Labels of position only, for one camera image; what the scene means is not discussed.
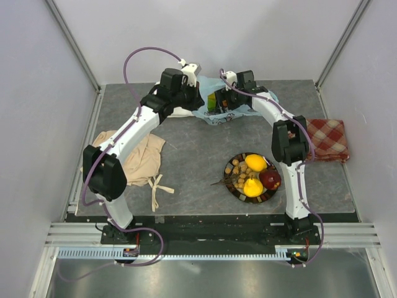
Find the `yellow fake lemon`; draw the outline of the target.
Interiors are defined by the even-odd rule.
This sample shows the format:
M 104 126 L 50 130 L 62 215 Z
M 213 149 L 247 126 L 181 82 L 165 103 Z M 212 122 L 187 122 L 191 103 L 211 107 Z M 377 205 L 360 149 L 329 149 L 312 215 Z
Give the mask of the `yellow fake lemon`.
M 262 155 L 250 154 L 245 157 L 245 163 L 255 172 L 267 169 L 266 159 Z

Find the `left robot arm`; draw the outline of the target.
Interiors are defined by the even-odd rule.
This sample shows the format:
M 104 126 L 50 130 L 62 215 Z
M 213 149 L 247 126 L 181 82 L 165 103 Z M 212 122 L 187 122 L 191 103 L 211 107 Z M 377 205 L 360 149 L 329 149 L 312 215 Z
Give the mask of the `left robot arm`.
M 174 109 L 196 111 L 204 101 L 199 93 L 198 63 L 188 63 L 181 69 L 166 68 L 158 84 L 142 98 L 133 115 L 105 142 L 88 145 L 83 151 L 83 181 L 85 190 L 93 192 L 102 204 L 110 222 L 116 226 L 115 238 L 129 244 L 136 237 L 130 225 L 130 212 L 124 191 L 127 177 L 123 164 L 130 153 Z

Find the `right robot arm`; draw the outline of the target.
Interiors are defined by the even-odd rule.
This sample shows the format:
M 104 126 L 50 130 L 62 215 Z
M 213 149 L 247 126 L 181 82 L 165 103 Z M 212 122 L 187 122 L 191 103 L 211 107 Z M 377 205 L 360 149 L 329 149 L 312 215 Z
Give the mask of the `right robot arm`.
M 283 108 L 275 96 L 259 87 L 252 71 L 235 73 L 220 70 L 220 78 L 227 91 L 235 91 L 237 103 L 249 105 L 272 126 L 271 150 L 282 173 L 270 166 L 261 155 L 250 154 L 244 158 L 252 172 L 239 178 L 235 186 L 247 198 L 258 199 L 266 191 L 285 186 L 287 195 L 286 216 L 291 225 L 284 228 L 284 237 L 291 244 L 299 244 L 306 238 L 305 225 L 314 212 L 308 206 L 305 186 L 305 165 L 308 155 L 314 156 L 314 145 L 307 132 L 306 119 L 295 116 Z

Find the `yellow fake berry bunch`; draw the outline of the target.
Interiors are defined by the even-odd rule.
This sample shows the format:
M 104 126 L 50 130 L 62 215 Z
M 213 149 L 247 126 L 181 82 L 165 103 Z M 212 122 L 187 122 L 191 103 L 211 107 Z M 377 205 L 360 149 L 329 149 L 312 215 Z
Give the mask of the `yellow fake berry bunch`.
M 246 162 L 233 158 L 225 166 L 223 177 L 218 182 L 212 183 L 212 186 L 224 185 L 241 189 L 248 177 L 248 166 Z

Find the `yellow fake pear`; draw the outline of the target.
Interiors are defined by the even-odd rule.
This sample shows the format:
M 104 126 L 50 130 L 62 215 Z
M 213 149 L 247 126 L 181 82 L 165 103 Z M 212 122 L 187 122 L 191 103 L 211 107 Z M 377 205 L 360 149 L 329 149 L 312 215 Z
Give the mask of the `yellow fake pear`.
M 257 178 L 249 178 L 244 183 L 243 192 L 247 197 L 260 196 L 264 191 L 264 186 Z

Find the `light blue plastic bag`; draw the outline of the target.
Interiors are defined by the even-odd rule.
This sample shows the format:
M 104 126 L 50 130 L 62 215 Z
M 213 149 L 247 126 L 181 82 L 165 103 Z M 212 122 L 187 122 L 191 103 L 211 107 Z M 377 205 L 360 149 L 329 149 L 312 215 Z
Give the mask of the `light blue plastic bag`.
M 277 96 L 266 89 L 258 86 L 251 70 L 236 74 L 237 83 L 234 87 L 242 92 L 257 94 L 264 92 L 265 97 L 278 102 Z M 204 105 L 193 111 L 193 116 L 204 120 L 210 125 L 218 125 L 243 116 L 259 116 L 251 107 L 251 97 L 228 89 L 220 78 L 198 77 L 200 96 Z

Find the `dark red fake apple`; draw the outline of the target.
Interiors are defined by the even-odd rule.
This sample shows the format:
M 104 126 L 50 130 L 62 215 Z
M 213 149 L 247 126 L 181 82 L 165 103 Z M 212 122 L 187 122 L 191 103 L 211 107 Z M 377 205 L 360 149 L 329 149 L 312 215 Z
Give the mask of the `dark red fake apple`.
M 266 189 L 276 190 L 282 182 L 276 170 L 266 170 L 259 173 L 259 180 Z

